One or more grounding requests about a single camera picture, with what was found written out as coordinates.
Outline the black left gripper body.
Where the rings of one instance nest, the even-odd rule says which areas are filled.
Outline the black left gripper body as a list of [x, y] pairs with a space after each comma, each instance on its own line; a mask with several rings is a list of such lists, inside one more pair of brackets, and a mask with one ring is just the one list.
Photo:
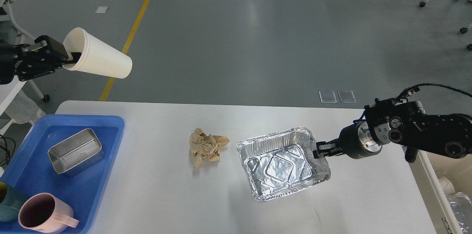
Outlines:
[[0, 84], [7, 85], [11, 83], [16, 74], [14, 56], [18, 49], [26, 48], [28, 44], [12, 45], [7, 42], [0, 43]]

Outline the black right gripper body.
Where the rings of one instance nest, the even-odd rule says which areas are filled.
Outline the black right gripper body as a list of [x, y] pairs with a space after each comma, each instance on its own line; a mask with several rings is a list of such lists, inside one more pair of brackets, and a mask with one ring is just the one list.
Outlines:
[[337, 146], [352, 159], [375, 156], [382, 150], [382, 145], [373, 139], [365, 121], [343, 128], [337, 139]]

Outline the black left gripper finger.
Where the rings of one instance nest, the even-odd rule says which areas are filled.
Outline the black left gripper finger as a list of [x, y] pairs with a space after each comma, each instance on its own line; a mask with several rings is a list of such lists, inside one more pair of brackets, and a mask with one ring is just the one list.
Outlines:
[[29, 59], [64, 63], [70, 60], [70, 53], [64, 45], [52, 37], [41, 35], [33, 44], [20, 45], [20, 54]]
[[17, 77], [20, 81], [28, 81], [49, 75], [64, 65], [77, 64], [80, 57], [80, 52], [71, 52], [65, 55], [30, 52], [18, 57]]

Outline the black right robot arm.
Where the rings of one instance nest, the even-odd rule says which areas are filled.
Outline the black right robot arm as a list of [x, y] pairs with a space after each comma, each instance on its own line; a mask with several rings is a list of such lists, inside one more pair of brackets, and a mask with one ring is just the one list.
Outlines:
[[338, 138], [316, 143], [314, 158], [347, 155], [361, 159], [379, 154], [389, 143], [406, 148], [408, 163], [415, 162], [419, 151], [453, 159], [470, 155], [471, 116], [427, 114], [421, 102], [408, 100], [422, 86], [425, 84], [405, 88], [396, 97], [375, 99], [364, 106], [361, 117], [343, 128]]

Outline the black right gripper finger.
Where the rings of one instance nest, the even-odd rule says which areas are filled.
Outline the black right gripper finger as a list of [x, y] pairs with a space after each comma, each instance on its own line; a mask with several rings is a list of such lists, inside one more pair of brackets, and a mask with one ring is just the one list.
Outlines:
[[317, 151], [341, 151], [337, 140], [317, 142]]
[[315, 159], [322, 157], [340, 156], [345, 154], [344, 151], [340, 148], [314, 150], [312, 153]]

